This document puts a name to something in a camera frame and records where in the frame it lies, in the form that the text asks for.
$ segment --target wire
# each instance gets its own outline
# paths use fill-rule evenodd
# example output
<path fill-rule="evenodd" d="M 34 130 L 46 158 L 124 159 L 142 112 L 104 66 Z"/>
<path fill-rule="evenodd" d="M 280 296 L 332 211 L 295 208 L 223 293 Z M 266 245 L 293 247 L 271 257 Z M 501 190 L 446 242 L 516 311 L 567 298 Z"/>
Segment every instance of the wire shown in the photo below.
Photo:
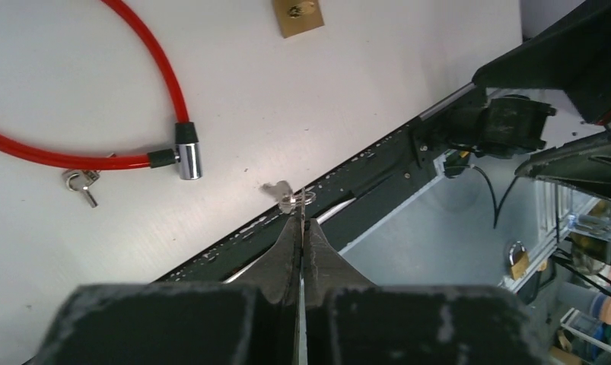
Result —
<path fill-rule="evenodd" d="M 101 0 L 112 8 L 134 31 L 148 48 L 167 85 L 178 123 L 189 121 L 189 114 L 180 84 L 159 42 L 144 22 L 122 0 Z M 148 155 L 126 157 L 83 157 L 60 154 L 31 147 L 0 134 L 0 151 L 11 156 L 43 165 L 80 170 L 127 170 L 151 166 Z"/>
<path fill-rule="evenodd" d="M 536 274 L 534 274 L 534 276 L 536 277 L 534 279 L 536 283 L 533 286 L 531 296 L 529 298 L 521 298 L 523 300 L 523 303 L 525 303 L 525 305 L 530 305 L 531 303 L 533 303 L 534 300 L 536 300 L 536 298 L 538 297 L 538 294 L 543 289 L 548 287 L 551 283 L 553 283 L 554 280 L 556 280 L 556 276 L 558 276 L 558 273 L 556 271 L 556 264 L 554 263 L 554 260 L 548 260 L 547 265 L 548 267 L 546 268 L 546 270 L 551 271 L 549 278 L 543 281 L 543 272 L 544 271 L 537 271 Z"/>
<path fill-rule="evenodd" d="M 514 176 L 514 179 L 511 180 L 511 184 L 507 187 L 507 190 L 504 192 L 502 199 L 500 199 L 500 205 L 498 205 L 498 212 L 493 218 L 493 227 L 496 228 L 498 226 L 498 219 L 500 218 L 500 210 L 502 210 L 502 205 L 507 201 L 507 197 L 511 192 L 511 189 L 516 185 L 516 181 L 518 181 L 518 176 Z"/>
<path fill-rule="evenodd" d="M 518 181 L 518 176 L 515 176 L 514 179 L 511 180 L 511 183 L 509 184 L 509 186 L 507 187 L 507 190 L 504 192 L 504 195 L 502 196 L 502 200 L 500 201 L 500 204 L 498 204 L 498 200 L 495 197 L 495 190 L 493 189 L 493 184 L 491 183 L 491 179 L 489 179 L 488 175 L 486 174 L 486 172 L 483 169 L 475 165 L 444 167 L 444 170 L 453 170 L 453 169 L 461 169 L 461 170 L 472 169 L 480 173 L 480 175 L 482 175 L 482 177 L 485 178 L 485 181 L 488 186 L 488 190 L 491 193 L 491 199 L 493 201 L 493 229 L 495 229 L 498 226 L 498 218 L 500 217 L 500 211 L 502 209 L 502 205 L 507 200 L 507 197 L 509 196 L 509 192 L 511 192 L 511 189 L 514 187 L 514 185 L 516 185 L 516 181 Z"/>
<path fill-rule="evenodd" d="M 556 219 L 556 245 L 561 244 L 561 209 L 560 197 L 558 196 L 558 185 L 554 184 L 554 218 Z"/>
<path fill-rule="evenodd" d="M 611 297 L 611 292 L 609 290 L 607 290 L 605 287 L 602 287 L 601 285 L 595 283 L 592 279 L 590 279 L 587 276 L 581 274 L 576 268 L 571 266 L 571 260 L 568 260 L 568 259 L 563 258 L 563 257 L 558 257 L 556 255 L 552 255 L 552 260 L 555 263 L 557 263 L 560 266 L 562 266 L 563 268 L 566 268 L 572 274 L 578 276 L 581 280 L 583 280 L 583 281 L 587 282 L 589 285 L 595 287 L 601 293 L 607 295 L 608 297 Z"/>
<path fill-rule="evenodd" d="M 164 53 L 164 50 L 160 46 L 158 40 L 148 29 L 146 24 L 140 19 L 135 12 L 128 7 L 122 0 L 101 0 L 104 4 L 112 8 L 128 25 L 137 33 L 139 38 L 148 48 L 148 51 L 153 56 L 155 63 L 158 64 L 164 82 L 166 83 L 170 99 L 173 102 L 175 108 L 175 116 L 178 123 L 189 122 L 189 111 L 186 110 L 186 104 L 184 103 L 184 96 L 182 95 L 182 88 L 180 83 L 177 82 L 175 72 L 170 66 L 170 62 Z"/>

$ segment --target red cable lock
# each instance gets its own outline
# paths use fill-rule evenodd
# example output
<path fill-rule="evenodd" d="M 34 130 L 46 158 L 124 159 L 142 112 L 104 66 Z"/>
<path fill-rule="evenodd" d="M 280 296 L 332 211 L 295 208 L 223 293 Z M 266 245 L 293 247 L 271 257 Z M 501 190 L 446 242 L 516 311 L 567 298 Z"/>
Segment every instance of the red cable lock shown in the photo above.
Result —
<path fill-rule="evenodd" d="M 164 54 L 153 33 L 146 27 L 146 24 L 126 3 L 122 0 L 101 1 L 112 8 L 137 33 L 158 65 L 167 85 L 177 118 L 176 150 L 155 151 L 142 156 L 83 157 L 45 151 L 0 135 L 0 151 L 43 165 L 80 170 L 128 170 L 140 167 L 161 167 L 175 163 L 179 158 L 182 179 L 198 179 L 201 177 L 202 171 L 199 165 L 198 138 L 195 126 L 189 121 L 189 112 L 186 110 L 180 83 L 177 82 L 166 54 Z"/>

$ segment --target black plastic cap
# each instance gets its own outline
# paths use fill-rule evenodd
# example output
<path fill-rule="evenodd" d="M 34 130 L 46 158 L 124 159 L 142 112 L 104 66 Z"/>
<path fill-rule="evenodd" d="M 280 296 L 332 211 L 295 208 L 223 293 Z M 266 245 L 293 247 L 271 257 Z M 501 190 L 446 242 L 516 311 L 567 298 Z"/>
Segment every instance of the black plastic cap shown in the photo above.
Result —
<path fill-rule="evenodd" d="M 198 133 L 193 122 L 175 123 L 175 144 L 198 143 Z"/>
<path fill-rule="evenodd" d="M 151 168 L 168 166 L 175 163 L 175 151 L 172 149 L 159 150 L 148 154 L 148 160 L 151 161 Z"/>

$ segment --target padlock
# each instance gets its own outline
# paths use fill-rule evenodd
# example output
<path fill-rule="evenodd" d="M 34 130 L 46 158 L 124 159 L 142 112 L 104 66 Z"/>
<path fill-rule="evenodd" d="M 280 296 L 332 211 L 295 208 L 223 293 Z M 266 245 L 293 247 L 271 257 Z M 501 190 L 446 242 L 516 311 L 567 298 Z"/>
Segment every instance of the padlock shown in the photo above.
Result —
<path fill-rule="evenodd" d="M 509 249 L 509 263 L 511 264 L 511 278 L 518 280 L 525 275 L 529 268 L 529 254 L 520 242 L 515 242 Z"/>

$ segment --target silver key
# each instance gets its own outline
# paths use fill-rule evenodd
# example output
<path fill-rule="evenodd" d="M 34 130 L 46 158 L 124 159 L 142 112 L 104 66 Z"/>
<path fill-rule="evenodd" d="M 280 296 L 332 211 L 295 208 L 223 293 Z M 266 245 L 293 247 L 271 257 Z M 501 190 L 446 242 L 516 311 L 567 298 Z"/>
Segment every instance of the silver key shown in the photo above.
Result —
<path fill-rule="evenodd" d="M 97 171 L 69 170 L 63 173 L 65 186 L 73 192 L 80 192 L 91 208 L 96 208 L 99 204 L 90 193 L 90 185 L 99 179 Z"/>
<path fill-rule="evenodd" d="M 284 180 L 277 182 L 276 185 L 263 184 L 260 190 L 274 198 L 278 203 L 278 208 L 285 214 L 291 214 L 299 205 L 301 211 L 304 211 L 304 206 L 311 204 L 317 198 L 314 192 L 305 190 L 295 194 L 289 183 Z"/>

